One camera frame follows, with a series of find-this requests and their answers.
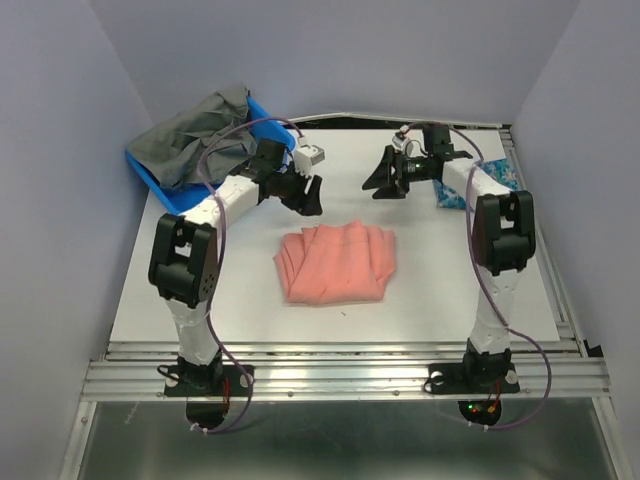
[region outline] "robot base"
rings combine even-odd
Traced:
[[[252,378],[254,377],[255,368],[252,365],[242,365]],[[178,365],[170,365],[167,367],[167,373],[179,376],[181,368]],[[172,398],[186,398],[186,397],[222,397],[224,385],[222,380],[229,379],[231,386],[231,397],[247,398],[249,396],[249,387],[246,385],[246,380],[243,378],[240,371],[234,365],[222,365],[222,372],[219,376],[219,381],[213,385],[207,387],[194,386],[187,382],[178,382],[177,384],[170,386],[173,382],[165,382],[164,395]]]
[[[469,378],[465,375],[462,363],[432,363],[428,367],[430,377],[422,389],[432,395],[488,395],[491,389],[495,393],[496,382],[500,384],[501,394],[520,392],[513,363],[509,363],[507,375],[494,377],[492,380]]]
[[[462,401],[458,402],[458,408],[465,420],[492,427],[500,421],[502,402],[498,401],[493,410],[488,409],[487,404],[492,405],[491,401],[488,403],[482,400],[476,402]]]
[[[191,425],[197,425],[199,431],[205,432],[222,425],[227,413],[228,406],[223,403],[187,402],[185,408],[187,421]]]

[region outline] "black mounting bracket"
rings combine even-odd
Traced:
[[[423,385],[433,395],[488,395],[496,383],[502,393],[518,393],[520,384],[516,368],[511,363],[511,350],[502,353],[478,353],[467,342],[462,362],[432,363],[429,378]]]
[[[587,356],[590,358],[603,358],[604,352],[602,351],[601,345],[589,345],[587,340],[584,341],[584,348],[587,349]]]
[[[253,365],[242,365],[252,377]],[[218,352],[209,365],[193,365],[182,357],[178,363],[166,367],[166,376],[175,377],[177,382],[165,382],[164,395],[171,398],[217,397],[223,395],[224,380],[229,380],[232,397],[248,397],[246,379],[235,365],[223,365],[222,354]]]

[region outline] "small screw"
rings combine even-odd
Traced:
[[[253,377],[248,373],[247,376],[249,377],[249,382],[253,383]],[[240,376],[240,386],[242,388],[249,388],[249,383],[247,382],[247,378],[244,375]]]
[[[504,379],[508,384],[515,385],[516,383],[518,383],[518,374],[515,372],[515,370],[509,370],[504,376]]]

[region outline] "gray cloth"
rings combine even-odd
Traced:
[[[127,149],[161,187],[182,190],[202,183],[196,171],[200,155],[216,138],[246,122],[248,93],[244,85],[220,90],[192,110],[143,133]],[[256,141],[243,129],[215,148],[207,168],[212,183],[221,183],[230,170],[255,153]]]

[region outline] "lavender wall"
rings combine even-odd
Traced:
[[[243,81],[273,114],[512,122],[578,0],[90,0],[151,117]]]
[[[640,474],[640,2],[582,0],[515,122],[516,148]]]
[[[0,476],[57,478],[143,207],[123,148],[150,120],[84,0],[2,3],[0,89]]]

